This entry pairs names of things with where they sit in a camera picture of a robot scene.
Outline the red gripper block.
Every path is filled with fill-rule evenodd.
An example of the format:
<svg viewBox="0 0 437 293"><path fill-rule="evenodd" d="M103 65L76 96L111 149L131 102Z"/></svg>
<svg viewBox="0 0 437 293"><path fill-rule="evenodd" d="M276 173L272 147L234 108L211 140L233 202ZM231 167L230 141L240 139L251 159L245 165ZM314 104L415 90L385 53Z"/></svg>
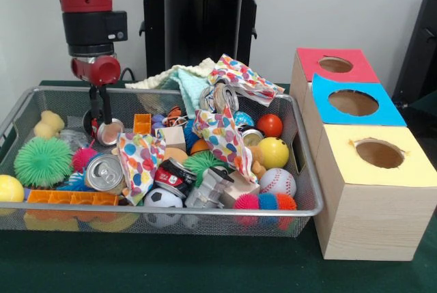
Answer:
<svg viewBox="0 0 437 293"><path fill-rule="evenodd" d="M104 123L110 125L113 122L111 101L106 85L119 81L121 66L113 55L101 55L97 57L75 57L71 59L71 69L76 78L92 84L89 90L91 109L87 125L90 133L97 133L100 117L99 102L97 100L97 87L100 87L100 97L103 103Z"/></svg>

